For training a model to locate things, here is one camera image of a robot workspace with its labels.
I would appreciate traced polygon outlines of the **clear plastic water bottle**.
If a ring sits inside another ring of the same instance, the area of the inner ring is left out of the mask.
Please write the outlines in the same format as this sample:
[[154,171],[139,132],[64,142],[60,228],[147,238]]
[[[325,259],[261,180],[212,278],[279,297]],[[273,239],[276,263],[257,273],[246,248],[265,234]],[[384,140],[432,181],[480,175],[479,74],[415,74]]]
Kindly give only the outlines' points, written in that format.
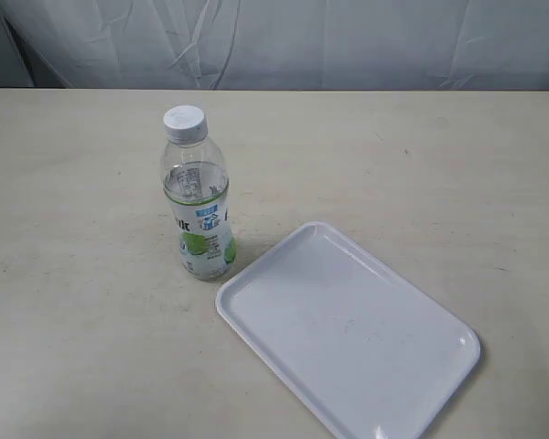
[[228,212],[227,166],[199,107],[174,107],[163,123],[167,145],[160,176],[178,226],[181,261],[195,278],[212,280],[229,270],[237,252]]

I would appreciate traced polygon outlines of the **white plastic tray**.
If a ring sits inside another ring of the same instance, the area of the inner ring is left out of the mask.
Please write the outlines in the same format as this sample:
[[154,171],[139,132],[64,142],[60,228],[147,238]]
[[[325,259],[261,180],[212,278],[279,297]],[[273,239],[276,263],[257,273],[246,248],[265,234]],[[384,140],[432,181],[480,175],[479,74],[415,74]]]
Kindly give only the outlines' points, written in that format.
[[475,332],[309,222],[223,285],[220,316],[338,438],[418,438],[479,362]]

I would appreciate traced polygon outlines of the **white backdrop cloth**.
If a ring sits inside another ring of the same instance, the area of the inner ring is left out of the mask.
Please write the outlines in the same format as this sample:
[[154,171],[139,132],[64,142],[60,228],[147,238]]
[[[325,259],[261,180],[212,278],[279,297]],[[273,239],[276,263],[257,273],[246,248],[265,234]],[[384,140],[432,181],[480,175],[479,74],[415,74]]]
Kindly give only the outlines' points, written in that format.
[[549,1],[0,1],[0,87],[549,90]]

